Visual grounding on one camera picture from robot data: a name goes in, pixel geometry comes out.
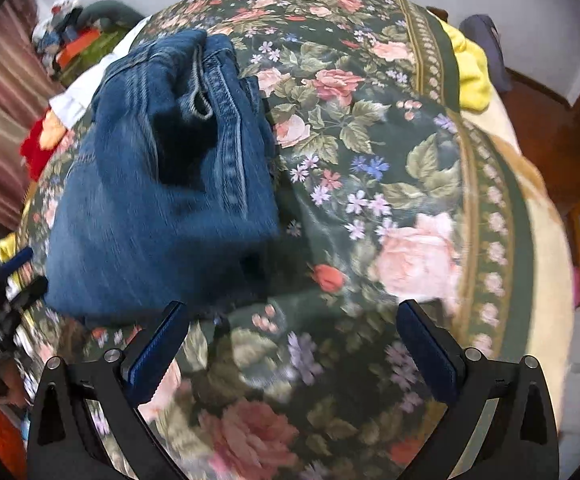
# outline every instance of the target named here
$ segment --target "pile of clothes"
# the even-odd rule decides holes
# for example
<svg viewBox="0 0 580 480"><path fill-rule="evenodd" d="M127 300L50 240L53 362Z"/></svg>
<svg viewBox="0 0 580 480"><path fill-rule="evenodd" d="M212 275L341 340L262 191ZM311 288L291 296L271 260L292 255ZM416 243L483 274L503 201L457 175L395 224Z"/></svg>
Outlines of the pile of clothes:
<svg viewBox="0 0 580 480"><path fill-rule="evenodd" d="M173 299L265 298L274 154L257 78L239 78L227 36L185 30L113 62L56 212L48 306L100 326Z"/></svg>
<svg viewBox="0 0 580 480"><path fill-rule="evenodd" d="M77 0L60 0L52 6L52 17L34 29L32 44L48 75L69 86L143 18L115 0L87 7Z"/></svg>
<svg viewBox="0 0 580 480"><path fill-rule="evenodd" d="M31 127L19 150L33 181L39 180L45 165L60 147L65 135L71 135L72 127L85 114L105 69L128 54L132 42L147 21L148 18L140 20L129 33L123 35L110 53L79 75L65 92L50 99L49 108Z"/></svg>

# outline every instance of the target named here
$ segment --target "blue gripper pad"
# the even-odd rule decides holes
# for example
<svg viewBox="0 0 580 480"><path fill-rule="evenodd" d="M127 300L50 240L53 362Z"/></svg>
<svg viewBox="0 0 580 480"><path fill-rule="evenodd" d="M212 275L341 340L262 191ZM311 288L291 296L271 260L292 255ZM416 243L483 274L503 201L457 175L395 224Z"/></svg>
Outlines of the blue gripper pad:
<svg viewBox="0 0 580 480"><path fill-rule="evenodd" d="M149 402L154 395L187 335L191 314L187 306L178 301L168 305L165 319L129 370L124 392L132 406Z"/></svg>
<svg viewBox="0 0 580 480"><path fill-rule="evenodd" d="M452 361L459 368L462 368L463 362L456 361L456 358L461 359L459 354L451 358L444 349L444 344L449 343L449 338L450 351L461 351L461 348L448 332L434 326L414 300L403 301L399 305L396 322L401 340L412 355L433 397L439 402L453 404L463 384L464 370L457 370ZM444 340L438 341L436 337L439 336Z"/></svg>
<svg viewBox="0 0 580 480"><path fill-rule="evenodd" d="M14 256L12 256L10 260L7 260L4 264L1 264L0 279L5 281L8 276L29 262L33 256L34 252L31 247L24 247L18 251Z"/></svg>

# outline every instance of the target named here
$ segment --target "green cloth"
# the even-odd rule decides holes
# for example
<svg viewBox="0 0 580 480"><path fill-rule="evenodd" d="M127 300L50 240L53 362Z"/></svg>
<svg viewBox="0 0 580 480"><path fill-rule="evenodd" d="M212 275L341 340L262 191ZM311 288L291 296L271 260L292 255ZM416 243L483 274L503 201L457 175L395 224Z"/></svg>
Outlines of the green cloth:
<svg viewBox="0 0 580 480"><path fill-rule="evenodd" d="M103 59L103 56L112 52L127 33L128 29L121 27L116 27L116 30L112 32L103 32L90 45L70 60L67 67L58 76L60 83L65 88L70 86L76 81L78 76L96 65Z"/></svg>

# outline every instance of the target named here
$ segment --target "green floral blanket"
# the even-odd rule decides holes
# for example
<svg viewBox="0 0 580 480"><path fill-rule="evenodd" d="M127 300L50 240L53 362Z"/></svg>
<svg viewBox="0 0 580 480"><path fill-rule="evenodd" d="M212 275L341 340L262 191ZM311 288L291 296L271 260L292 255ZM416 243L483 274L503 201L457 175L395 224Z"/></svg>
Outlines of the green floral blanket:
<svg viewBox="0 0 580 480"><path fill-rule="evenodd" d="M449 38L407 0L184 0L135 43L185 27L228 34L242 74L259 78L279 143L282 236L268 301L231 314L222 337L195 323L139 411L193 479L393 479L443 413L395 332L400 300L422 302L463 346L524 352L532 242L515 178L458 114ZM63 140L23 217L18 243L35 251L26 280L44 270L89 123ZM20 334L28 389L52 354L96 359L135 332L84 333L39 305ZM92 414L131 475L95 404Z"/></svg>

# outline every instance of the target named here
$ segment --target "white cloth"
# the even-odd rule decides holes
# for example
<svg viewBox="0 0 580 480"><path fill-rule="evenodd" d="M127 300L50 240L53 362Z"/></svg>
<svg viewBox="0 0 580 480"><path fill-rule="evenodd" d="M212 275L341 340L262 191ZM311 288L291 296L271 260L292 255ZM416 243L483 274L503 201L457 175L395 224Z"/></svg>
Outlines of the white cloth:
<svg viewBox="0 0 580 480"><path fill-rule="evenodd" d="M96 65L81 74L62 94L50 99L52 110L60 122L69 130L83 117L94 92L103 80L105 69L121 57L127 56L132 42L138 36L150 17L143 18L127 35L119 41L114 50L103 57Z"/></svg>

